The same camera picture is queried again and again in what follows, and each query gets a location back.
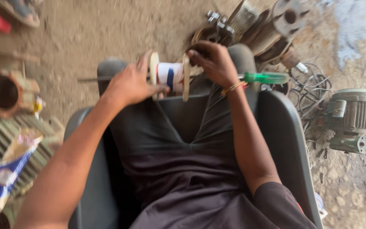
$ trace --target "hand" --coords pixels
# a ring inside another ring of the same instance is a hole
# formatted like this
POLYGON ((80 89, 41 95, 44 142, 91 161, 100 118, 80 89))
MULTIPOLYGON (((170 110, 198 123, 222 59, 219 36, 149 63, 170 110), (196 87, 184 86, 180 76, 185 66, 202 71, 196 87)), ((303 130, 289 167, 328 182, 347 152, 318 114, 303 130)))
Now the hand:
POLYGON ((109 82, 102 97, 121 100, 124 106, 136 104, 159 92, 169 92, 167 85, 150 85, 146 82, 148 59, 152 51, 139 57, 138 63, 129 64, 109 82))
POLYGON ((223 89, 240 82, 237 69, 225 46, 198 41, 187 51, 192 64, 203 67, 207 77, 223 89))

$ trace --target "bracelet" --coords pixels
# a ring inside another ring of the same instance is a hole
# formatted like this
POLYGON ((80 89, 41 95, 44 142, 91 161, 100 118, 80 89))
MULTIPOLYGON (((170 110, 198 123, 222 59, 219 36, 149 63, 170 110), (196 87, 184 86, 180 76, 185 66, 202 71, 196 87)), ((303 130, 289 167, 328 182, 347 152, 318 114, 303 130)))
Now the bracelet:
POLYGON ((241 81, 240 83, 237 83, 236 85, 234 85, 234 86, 231 86, 230 88, 228 88, 228 89, 226 89, 226 90, 222 90, 221 91, 221 96, 225 96, 226 94, 227 94, 227 92, 229 92, 229 91, 233 91, 233 90, 235 90, 237 87, 239 87, 239 86, 243 86, 244 87, 244 89, 247 87, 247 82, 245 82, 245 81, 241 81))

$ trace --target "blue tape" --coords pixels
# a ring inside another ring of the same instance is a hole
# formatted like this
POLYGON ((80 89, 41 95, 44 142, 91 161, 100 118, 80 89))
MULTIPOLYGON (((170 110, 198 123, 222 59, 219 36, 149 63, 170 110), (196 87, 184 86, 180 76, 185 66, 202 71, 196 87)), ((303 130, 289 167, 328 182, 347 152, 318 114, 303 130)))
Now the blue tape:
POLYGON ((166 84, 170 87, 170 91, 173 91, 173 78, 175 77, 175 73, 173 72, 173 69, 170 68, 168 72, 168 80, 166 81, 166 84))

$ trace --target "metal rod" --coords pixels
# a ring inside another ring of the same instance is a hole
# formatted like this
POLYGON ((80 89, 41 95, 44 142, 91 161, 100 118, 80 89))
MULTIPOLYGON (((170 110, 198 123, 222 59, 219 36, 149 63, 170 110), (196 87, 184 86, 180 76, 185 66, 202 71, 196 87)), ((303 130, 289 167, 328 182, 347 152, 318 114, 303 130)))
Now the metal rod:
MULTIPOLYGON (((77 79, 78 83, 92 83, 97 81, 110 81, 114 76, 100 76, 99 78, 86 78, 86 79, 77 79)), ((243 79, 244 74, 238 74, 238 79, 243 79)))

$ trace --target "chair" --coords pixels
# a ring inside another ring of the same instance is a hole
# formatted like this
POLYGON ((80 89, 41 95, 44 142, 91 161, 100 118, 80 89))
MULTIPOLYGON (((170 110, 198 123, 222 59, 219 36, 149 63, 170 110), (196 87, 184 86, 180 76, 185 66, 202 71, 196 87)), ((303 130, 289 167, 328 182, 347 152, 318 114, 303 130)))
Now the chair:
MULTIPOLYGON (((191 106, 205 106, 207 96, 190 96, 187 103, 181 97, 159 101, 182 139, 192 139, 203 111, 191 106), (189 120, 178 122, 181 117, 189 120)), ((275 161, 283 185, 294 195, 304 214, 323 228, 314 196, 308 155, 299 115, 292 102, 283 94, 272 91, 258 93, 254 114, 275 161)), ((65 138, 83 121, 91 108, 77 111, 70 119, 65 138)), ((133 186, 124 174, 112 133, 107 128, 94 155, 81 201, 69 222, 69 229, 129 228, 140 213, 133 186)))

